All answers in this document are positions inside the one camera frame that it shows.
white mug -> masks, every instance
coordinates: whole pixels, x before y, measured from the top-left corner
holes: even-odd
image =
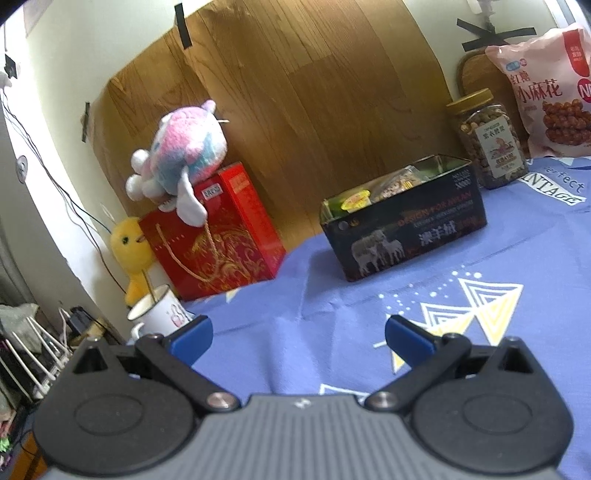
[[[154,298],[156,302],[147,294],[129,311],[127,319],[136,322],[131,329],[133,340],[148,333],[167,336],[191,321],[191,316],[168,285],[155,288]]]

jar lid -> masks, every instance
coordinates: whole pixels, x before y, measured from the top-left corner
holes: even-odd
[[[447,111],[452,115],[461,115],[462,113],[474,110],[482,105],[486,105],[494,99],[490,89],[485,88],[478,92],[471,93],[455,102],[446,105]]]

blue gripper pad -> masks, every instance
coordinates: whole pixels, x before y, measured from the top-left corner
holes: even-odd
[[[386,321],[386,343],[409,367],[423,363],[435,353],[438,336],[423,330],[400,315]]]
[[[165,347],[168,353],[184,364],[193,364],[211,347],[213,325],[209,317],[200,315],[179,330],[168,335]]]

yellow plush duck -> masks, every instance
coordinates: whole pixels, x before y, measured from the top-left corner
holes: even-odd
[[[125,303],[132,307],[150,293],[147,272],[156,262],[154,252],[139,227],[139,218],[128,217],[113,228],[111,251],[129,276]]]

snack bag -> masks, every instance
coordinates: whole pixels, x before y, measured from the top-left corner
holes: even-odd
[[[513,85],[532,158],[591,155],[591,36],[573,24],[486,55]]]

